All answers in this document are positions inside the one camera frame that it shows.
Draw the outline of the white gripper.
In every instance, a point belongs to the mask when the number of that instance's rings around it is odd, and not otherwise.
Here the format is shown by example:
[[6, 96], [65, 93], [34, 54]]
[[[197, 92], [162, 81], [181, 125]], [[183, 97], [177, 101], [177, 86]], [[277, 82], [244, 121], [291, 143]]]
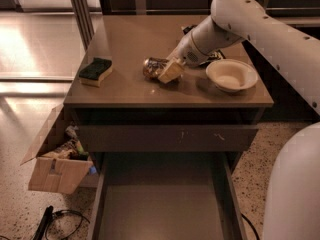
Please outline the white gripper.
[[176, 48], [167, 57], [168, 64], [158, 77], [164, 84], [178, 78], [184, 71], [184, 67], [177, 61], [189, 67], [197, 67], [208, 59], [208, 56], [201, 53], [193, 42], [192, 35], [188, 33], [183, 36]]

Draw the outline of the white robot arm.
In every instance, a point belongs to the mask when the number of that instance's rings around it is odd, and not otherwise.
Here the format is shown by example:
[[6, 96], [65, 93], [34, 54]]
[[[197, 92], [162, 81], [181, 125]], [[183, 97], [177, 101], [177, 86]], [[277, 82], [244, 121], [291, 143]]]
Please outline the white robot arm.
[[[213, 0], [210, 15], [169, 57], [197, 66], [211, 52], [242, 39], [320, 112], [320, 40], [267, 15], [254, 0]], [[276, 158], [263, 240], [320, 240], [320, 123], [297, 132]]]

